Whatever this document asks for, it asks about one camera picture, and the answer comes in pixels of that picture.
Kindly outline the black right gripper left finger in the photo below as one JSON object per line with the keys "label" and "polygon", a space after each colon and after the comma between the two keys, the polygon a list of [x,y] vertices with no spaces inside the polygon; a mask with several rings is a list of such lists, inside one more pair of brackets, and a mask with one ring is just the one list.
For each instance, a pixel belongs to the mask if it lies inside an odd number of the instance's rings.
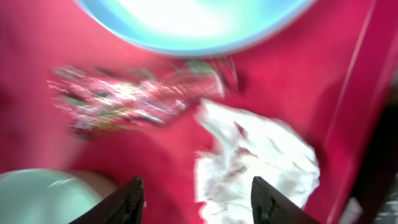
{"label": "black right gripper left finger", "polygon": [[144,182],[135,176],[70,224],[141,224]]}

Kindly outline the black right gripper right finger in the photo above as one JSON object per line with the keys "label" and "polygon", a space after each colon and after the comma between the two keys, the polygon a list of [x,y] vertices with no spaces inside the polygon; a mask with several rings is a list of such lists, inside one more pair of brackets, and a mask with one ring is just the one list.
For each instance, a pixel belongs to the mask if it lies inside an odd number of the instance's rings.
{"label": "black right gripper right finger", "polygon": [[254,224],[319,224],[259,176],[252,180],[251,206]]}

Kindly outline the white napkin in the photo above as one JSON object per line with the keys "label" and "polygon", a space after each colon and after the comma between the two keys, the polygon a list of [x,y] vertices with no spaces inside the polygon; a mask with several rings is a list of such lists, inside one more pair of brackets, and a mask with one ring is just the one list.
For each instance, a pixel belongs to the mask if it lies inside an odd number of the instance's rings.
{"label": "white napkin", "polygon": [[215,139],[195,159],[195,202],[205,223],[252,223],[251,189],[263,178],[298,208],[320,185],[314,149],[289,125],[202,100],[196,121]]}

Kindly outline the green bowl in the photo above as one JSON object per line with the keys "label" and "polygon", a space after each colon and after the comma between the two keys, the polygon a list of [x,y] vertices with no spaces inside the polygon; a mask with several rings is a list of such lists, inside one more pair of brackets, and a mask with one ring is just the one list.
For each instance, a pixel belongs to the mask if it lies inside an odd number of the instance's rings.
{"label": "green bowl", "polygon": [[1,174],[1,224],[70,223],[118,187],[95,172],[51,169]]}

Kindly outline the red candy wrapper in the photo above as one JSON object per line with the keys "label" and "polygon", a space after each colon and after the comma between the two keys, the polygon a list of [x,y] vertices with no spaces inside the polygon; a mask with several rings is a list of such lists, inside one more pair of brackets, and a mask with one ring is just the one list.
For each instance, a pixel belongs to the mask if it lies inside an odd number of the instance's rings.
{"label": "red candy wrapper", "polygon": [[81,138],[160,126],[202,98],[222,99],[238,90],[229,58],[186,60],[150,69],[62,66],[47,84],[54,106]]}

